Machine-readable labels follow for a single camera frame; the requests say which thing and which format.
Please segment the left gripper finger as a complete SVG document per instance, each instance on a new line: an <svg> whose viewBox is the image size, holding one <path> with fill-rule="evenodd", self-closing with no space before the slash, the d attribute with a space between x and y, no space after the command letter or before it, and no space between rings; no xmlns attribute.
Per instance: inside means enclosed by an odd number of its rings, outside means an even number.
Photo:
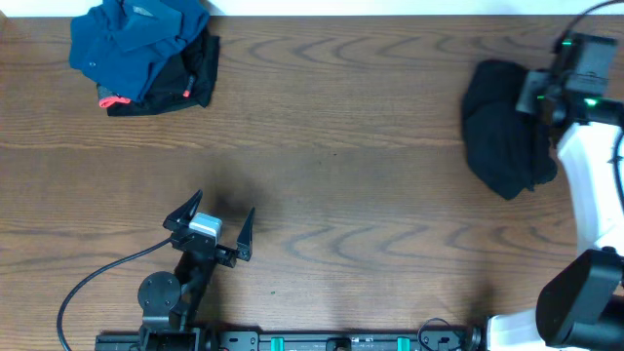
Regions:
<svg viewBox="0 0 624 351"><path fill-rule="evenodd" d="M237 258L250 261L253 255L253 227L255 208L251 208L237 238Z"/></svg>
<svg viewBox="0 0 624 351"><path fill-rule="evenodd" d="M189 226L194 215L197 213L203 191L197 190L183 205L171 212L164 220L163 227L170 231L178 231Z"/></svg>

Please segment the black t-shirt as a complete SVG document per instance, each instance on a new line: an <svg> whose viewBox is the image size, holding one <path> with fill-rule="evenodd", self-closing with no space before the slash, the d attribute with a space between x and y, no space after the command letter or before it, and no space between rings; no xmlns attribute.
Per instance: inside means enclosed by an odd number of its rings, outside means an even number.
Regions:
<svg viewBox="0 0 624 351"><path fill-rule="evenodd" d="M528 70L510 61L477 64L460 109L462 138L470 170L505 200L555 179L548 127L520 112Z"/></svg>

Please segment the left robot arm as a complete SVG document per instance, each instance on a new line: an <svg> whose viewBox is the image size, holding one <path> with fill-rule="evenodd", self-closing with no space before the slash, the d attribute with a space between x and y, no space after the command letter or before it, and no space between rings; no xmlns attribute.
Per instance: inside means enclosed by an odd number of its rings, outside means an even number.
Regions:
<svg viewBox="0 0 624 351"><path fill-rule="evenodd" d="M247 215L234 249L219 243L222 221L198 211L202 191L171 212L163 226L171 232L172 247L182 256L173 272L146 277L137 291L142 308L139 351L216 350L212 331L195 323L202 301L218 265L233 268L253 255L255 209Z"/></svg>

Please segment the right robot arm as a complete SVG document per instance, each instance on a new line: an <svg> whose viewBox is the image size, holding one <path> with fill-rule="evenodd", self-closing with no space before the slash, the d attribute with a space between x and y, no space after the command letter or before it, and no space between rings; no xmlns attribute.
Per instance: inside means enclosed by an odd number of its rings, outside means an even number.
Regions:
<svg viewBox="0 0 624 351"><path fill-rule="evenodd" d="M486 350L620 350L623 347L623 104L575 97L557 143L570 188L577 257L534 308L487 320Z"/></svg>

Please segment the black folded garment red trim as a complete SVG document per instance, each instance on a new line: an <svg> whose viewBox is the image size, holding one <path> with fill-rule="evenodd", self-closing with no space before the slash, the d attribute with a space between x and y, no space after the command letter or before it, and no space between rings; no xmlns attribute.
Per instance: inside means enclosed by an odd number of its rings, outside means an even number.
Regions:
<svg viewBox="0 0 624 351"><path fill-rule="evenodd" d="M171 57L142 101L132 101L97 85L98 105L109 117L152 116L199 105L207 107L217 80L220 38L205 29Z"/></svg>

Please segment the blue polo shirt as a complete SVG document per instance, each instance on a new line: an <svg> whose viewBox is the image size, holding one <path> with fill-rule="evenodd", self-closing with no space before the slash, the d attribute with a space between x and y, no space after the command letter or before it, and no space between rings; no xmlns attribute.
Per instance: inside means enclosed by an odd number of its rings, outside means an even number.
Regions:
<svg viewBox="0 0 624 351"><path fill-rule="evenodd" d="M196 0L104 0L71 21L69 65L109 91L141 101L209 18Z"/></svg>

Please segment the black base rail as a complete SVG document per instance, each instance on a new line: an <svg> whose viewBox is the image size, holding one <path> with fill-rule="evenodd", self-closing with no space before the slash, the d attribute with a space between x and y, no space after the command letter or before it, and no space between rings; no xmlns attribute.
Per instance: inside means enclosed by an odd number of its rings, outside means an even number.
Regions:
<svg viewBox="0 0 624 351"><path fill-rule="evenodd" d="M267 333L223 331L183 333L104 333L97 351L478 351L485 348L478 329L434 327L415 333Z"/></svg>

